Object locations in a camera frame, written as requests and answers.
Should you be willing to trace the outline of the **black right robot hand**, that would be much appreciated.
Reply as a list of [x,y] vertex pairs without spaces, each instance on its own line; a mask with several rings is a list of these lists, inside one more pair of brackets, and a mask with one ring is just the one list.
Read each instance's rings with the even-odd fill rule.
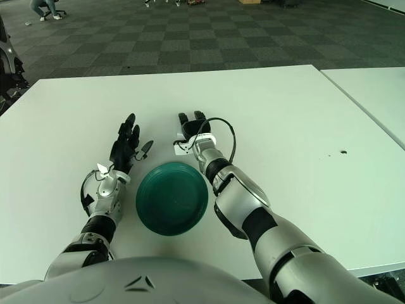
[[189,120],[185,113],[179,113],[178,118],[180,121],[180,135],[178,136],[178,141],[181,143],[188,141],[192,136],[198,134],[201,127],[201,133],[211,132],[210,124],[204,124],[207,118],[201,111],[194,112],[193,120]]

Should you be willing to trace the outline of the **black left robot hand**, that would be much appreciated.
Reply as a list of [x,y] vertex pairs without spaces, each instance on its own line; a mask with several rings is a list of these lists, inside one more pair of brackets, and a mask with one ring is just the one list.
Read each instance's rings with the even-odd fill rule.
[[154,141],[146,142],[139,150],[140,127],[135,124],[135,114],[131,113],[120,125],[118,137],[113,143],[109,160],[114,169],[128,174],[134,161],[142,161],[147,158],[147,154],[152,148]]

